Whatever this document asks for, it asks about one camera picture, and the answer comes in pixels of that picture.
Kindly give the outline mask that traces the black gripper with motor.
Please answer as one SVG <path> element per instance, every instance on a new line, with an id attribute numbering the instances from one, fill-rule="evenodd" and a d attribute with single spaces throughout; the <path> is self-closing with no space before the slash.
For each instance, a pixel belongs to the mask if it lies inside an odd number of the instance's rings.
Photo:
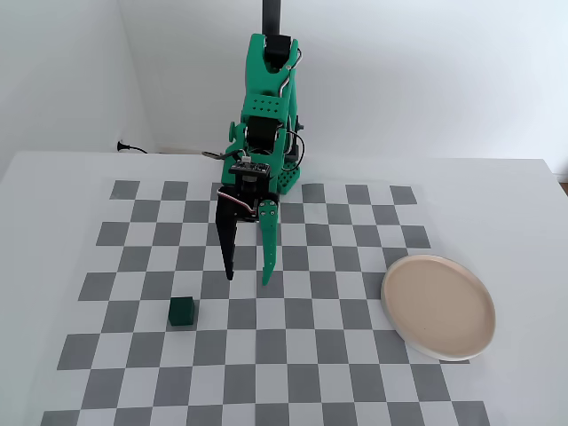
<path id="1" fill-rule="evenodd" d="M 264 253 L 262 284 L 266 286 L 277 259 L 278 204 L 272 200 L 268 177 L 234 177 L 233 184 L 222 184 L 217 190 L 216 226 L 226 278 L 233 279 L 238 221 L 255 222 L 259 219 Z"/>

